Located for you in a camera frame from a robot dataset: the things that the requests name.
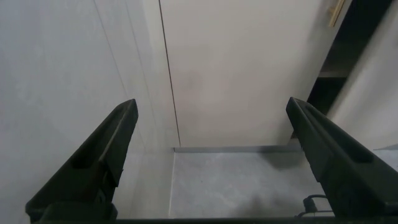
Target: white panel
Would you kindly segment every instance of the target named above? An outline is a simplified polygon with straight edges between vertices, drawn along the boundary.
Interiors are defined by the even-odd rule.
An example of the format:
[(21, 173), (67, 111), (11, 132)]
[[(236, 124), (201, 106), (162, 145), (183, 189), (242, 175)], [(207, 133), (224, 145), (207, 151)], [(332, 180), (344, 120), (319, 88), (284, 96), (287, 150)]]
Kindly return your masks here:
[(127, 4), (124, 0), (95, 1), (120, 76), (129, 98), (135, 98), (138, 107), (138, 126), (145, 145), (151, 144), (155, 132), (152, 103), (142, 71), (136, 40), (132, 31)]
[(393, 2), (328, 115), (369, 149), (398, 144), (398, 2)]
[(26, 202), (127, 100), (93, 1), (0, 2), (0, 217)]
[(286, 144), (350, 2), (161, 0), (181, 146)]
[(174, 100), (158, 0), (126, 1), (134, 29), (157, 130), (169, 147), (179, 147)]
[[(165, 48), (156, 53), (151, 41), (163, 36), (159, 2), (151, 1), (149, 7), (143, 7), (142, 1), (95, 3), (124, 87), (139, 110), (140, 132), (133, 134), (134, 145), (114, 198), (118, 217), (167, 218), (174, 158), (170, 145), (178, 143), (178, 133), (168, 68), (159, 72), (164, 62), (167, 65)], [(160, 25), (147, 24), (147, 11), (150, 18), (159, 18)]]

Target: black cable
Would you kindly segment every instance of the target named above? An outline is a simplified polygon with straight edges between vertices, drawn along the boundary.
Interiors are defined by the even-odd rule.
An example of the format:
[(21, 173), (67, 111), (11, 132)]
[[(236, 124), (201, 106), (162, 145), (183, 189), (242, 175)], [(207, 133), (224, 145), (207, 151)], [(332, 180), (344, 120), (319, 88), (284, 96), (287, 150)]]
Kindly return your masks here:
[(315, 205), (315, 202), (312, 200), (313, 198), (326, 198), (327, 199), (327, 197), (325, 195), (310, 195), (310, 196), (306, 197), (303, 200), (305, 212), (302, 212), (302, 213), (296, 215), (295, 217), (301, 218), (301, 217), (303, 217), (303, 215), (308, 214), (308, 213), (332, 212), (332, 211), (318, 211), (317, 206)]
[(307, 198), (326, 198), (327, 199), (326, 195), (310, 195)]
[[(332, 210), (325, 210), (325, 211), (317, 211), (317, 212), (333, 212)], [(305, 215), (305, 214), (309, 214), (309, 213), (317, 213), (317, 212), (301, 212), (300, 214), (298, 214), (298, 215), (296, 215), (295, 217), (297, 217), (297, 218), (301, 218), (301, 217), (303, 217), (303, 215)]]

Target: metal baseboard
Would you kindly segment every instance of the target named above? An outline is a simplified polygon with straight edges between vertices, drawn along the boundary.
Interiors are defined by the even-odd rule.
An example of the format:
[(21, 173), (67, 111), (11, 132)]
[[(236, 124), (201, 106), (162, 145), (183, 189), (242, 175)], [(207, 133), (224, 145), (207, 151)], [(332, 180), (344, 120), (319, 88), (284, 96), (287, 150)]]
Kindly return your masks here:
[(302, 152), (298, 139), (285, 146), (175, 147), (175, 152)]

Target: dark opening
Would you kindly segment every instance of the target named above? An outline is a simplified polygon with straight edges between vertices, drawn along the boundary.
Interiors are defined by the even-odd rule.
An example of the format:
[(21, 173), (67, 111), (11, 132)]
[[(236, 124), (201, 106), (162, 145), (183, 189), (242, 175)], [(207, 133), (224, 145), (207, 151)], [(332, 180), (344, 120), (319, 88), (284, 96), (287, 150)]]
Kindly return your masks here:
[(307, 102), (327, 114), (392, 0), (353, 0)]

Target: gray floor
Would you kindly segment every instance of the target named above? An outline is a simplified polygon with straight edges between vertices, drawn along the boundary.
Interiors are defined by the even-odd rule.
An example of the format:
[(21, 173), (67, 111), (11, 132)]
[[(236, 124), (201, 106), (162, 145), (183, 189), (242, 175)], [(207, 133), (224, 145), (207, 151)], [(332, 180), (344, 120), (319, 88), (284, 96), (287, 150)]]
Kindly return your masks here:
[[(398, 151), (374, 153), (397, 170)], [(177, 153), (169, 216), (292, 217), (311, 194), (323, 190), (302, 152)], [(330, 209), (327, 200), (316, 204)]]

